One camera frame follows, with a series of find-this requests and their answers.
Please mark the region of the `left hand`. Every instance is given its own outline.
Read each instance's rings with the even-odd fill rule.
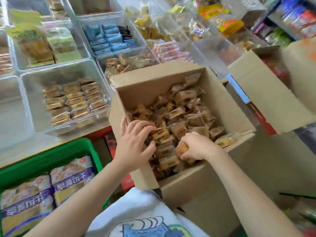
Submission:
[[[156,144],[151,141],[144,149],[144,142],[149,132],[156,130],[148,121],[135,120],[126,124],[124,116],[121,122],[121,139],[116,147],[113,162],[118,163],[124,170],[131,172],[144,165],[156,150]]]

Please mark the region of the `open cardboard box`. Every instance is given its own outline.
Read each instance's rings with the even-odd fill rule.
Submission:
[[[255,127],[238,107],[225,87],[209,67],[202,67],[191,62],[173,61],[164,64],[145,67],[111,77],[116,88],[109,120],[117,141],[120,139],[120,123],[126,110],[132,110],[142,103],[149,106],[154,98],[166,94],[173,84],[180,83],[185,76],[202,73],[197,85],[206,94],[202,101],[217,117],[227,133],[248,132],[234,145],[225,148],[231,151],[254,136]],[[157,182],[154,173],[147,163],[131,173],[135,186],[141,190],[160,188],[163,199],[169,206],[180,206],[197,196],[210,184],[207,181],[212,169],[201,162],[177,175]]]
[[[290,72],[289,90],[259,56],[277,52]],[[277,133],[316,122],[316,38],[256,48],[229,66],[230,73]]]

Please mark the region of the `blue cartoon print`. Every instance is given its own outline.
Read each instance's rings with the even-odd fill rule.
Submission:
[[[181,225],[167,226],[162,216],[129,220],[118,224],[109,237],[192,237]]]

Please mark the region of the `red box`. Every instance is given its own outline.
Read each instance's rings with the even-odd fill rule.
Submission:
[[[111,132],[109,132],[108,134],[106,134],[104,137],[105,137],[105,141],[106,141],[106,143],[107,143],[107,146],[109,147],[109,150],[110,150],[112,159],[114,159],[114,157],[115,157],[115,152],[116,152],[116,146],[117,146],[114,133],[111,131]],[[121,181],[121,186],[122,186],[122,189],[123,189],[124,191],[128,191],[128,190],[130,190],[132,187],[135,186],[135,185],[134,185],[134,181],[132,180],[130,174],[127,174],[127,175],[125,176],[125,178]]]

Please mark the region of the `forearm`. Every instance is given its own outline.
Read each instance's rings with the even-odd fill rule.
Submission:
[[[300,231],[264,192],[225,155],[210,159],[249,237],[301,237]]]
[[[115,161],[109,163],[88,185],[60,205],[25,237],[83,235],[126,174]]]

